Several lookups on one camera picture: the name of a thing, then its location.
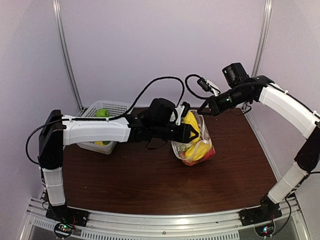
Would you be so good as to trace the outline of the yellow toy corn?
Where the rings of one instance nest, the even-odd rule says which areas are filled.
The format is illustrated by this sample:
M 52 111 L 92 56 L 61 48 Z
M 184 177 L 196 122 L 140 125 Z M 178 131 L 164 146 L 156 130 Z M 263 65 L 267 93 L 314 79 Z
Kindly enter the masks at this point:
M 188 111 L 188 113 L 186 114 L 186 116 L 183 119 L 183 122 L 185 124 L 191 125 L 193 128 L 199 128 L 197 119 L 191 111 Z

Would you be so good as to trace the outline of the clear dotted zip top bag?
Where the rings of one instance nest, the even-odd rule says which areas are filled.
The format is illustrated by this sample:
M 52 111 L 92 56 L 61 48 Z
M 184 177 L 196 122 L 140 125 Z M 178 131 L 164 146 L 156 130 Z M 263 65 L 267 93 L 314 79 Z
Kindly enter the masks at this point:
M 192 109 L 188 111 L 182 123 L 190 124 L 197 131 L 198 137 L 190 143 L 172 141 L 171 147 L 175 156 L 187 166 L 210 160 L 216 154 L 216 151 L 204 117 L 198 115 L 197 111 Z

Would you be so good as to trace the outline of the yellow toy banana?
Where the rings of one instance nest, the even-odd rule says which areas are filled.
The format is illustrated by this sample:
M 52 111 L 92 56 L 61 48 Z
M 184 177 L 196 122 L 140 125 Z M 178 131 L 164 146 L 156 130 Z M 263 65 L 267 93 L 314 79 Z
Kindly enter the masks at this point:
M 189 161 L 197 161 L 204 157 L 212 148 L 212 143 L 199 141 L 185 151 L 185 158 Z

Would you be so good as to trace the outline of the red toy bell pepper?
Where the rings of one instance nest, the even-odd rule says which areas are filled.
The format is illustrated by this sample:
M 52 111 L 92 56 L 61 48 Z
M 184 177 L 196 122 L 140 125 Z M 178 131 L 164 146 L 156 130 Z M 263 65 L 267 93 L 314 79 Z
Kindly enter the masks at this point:
M 215 149 L 212 147 L 204 156 L 205 159 L 210 159 L 212 156 L 215 155 Z

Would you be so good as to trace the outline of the green toy apple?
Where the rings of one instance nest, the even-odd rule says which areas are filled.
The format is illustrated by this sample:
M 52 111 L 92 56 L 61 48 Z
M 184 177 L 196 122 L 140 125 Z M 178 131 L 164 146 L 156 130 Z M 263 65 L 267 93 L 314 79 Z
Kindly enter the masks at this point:
M 95 113 L 97 118 L 108 118 L 110 116 L 109 111 L 105 108 L 98 109 Z

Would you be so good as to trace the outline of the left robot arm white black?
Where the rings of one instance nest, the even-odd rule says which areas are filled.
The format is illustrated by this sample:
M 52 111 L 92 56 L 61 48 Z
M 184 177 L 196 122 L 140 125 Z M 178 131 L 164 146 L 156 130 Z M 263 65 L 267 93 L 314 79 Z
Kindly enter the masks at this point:
M 183 123 L 187 103 L 178 107 L 155 98 L 139 114 L 116 117 L 74 117 L 53 110 L 39 135 L 38 162 L 44 176 L 49 209 L 61 222 L 72 218 L 63 185 L 64 147 L 84 142 L 150 142 L 152 139 L 188 144 L 199 137 L 194 126 Z

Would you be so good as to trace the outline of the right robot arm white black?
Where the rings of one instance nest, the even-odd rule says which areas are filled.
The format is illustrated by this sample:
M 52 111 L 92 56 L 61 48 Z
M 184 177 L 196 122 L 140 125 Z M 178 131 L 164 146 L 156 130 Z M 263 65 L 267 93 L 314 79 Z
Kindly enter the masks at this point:
M 198 78 L 197 84 L 204 91 L 213 94 L 205 99 L 197 111 L 198 114 L 218 116 L 237 105 L 257 102 L 286 119 L 306 139 L 292 166 L 261 199 L 260 206 L 256 209 L 255 215 L 258 219 L 266 221 L 276 212 L 276 205 L 298 188 L 318 165 L 320 117 L 316 111 L 311 110 L 268 77 L 250 77 L 239 62 L 226 66 L 222 72 L 230 87 L 226 92 L 220 92 L 210 80 Z

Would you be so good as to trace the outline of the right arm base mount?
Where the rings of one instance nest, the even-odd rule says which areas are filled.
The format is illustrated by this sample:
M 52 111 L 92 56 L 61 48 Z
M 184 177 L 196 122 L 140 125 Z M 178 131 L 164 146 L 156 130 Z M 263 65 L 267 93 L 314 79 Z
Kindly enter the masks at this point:
M 262 207 L 244 208 L 239 213 L 239 218 L 243 227 L 254 226 L 255 233 L 261 238 L 271 237 L 275 230 L 275 219 L 282 216 L 279 209 L 271 213 L 264 212 Z

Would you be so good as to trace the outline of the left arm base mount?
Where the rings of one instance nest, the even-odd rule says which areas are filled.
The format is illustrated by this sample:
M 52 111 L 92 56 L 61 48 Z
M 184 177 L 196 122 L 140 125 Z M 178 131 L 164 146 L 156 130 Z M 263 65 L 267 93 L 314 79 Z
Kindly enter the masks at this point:
M 79 227 L 86 227 L 90 213 L 86 210 L 67 208 L 66 212 L 60 213 L 48 209 L 45 217 L 56 221 L 53 227 L 54 235 L 59 239 L 66 239 L 72 235 L 79 235 Z

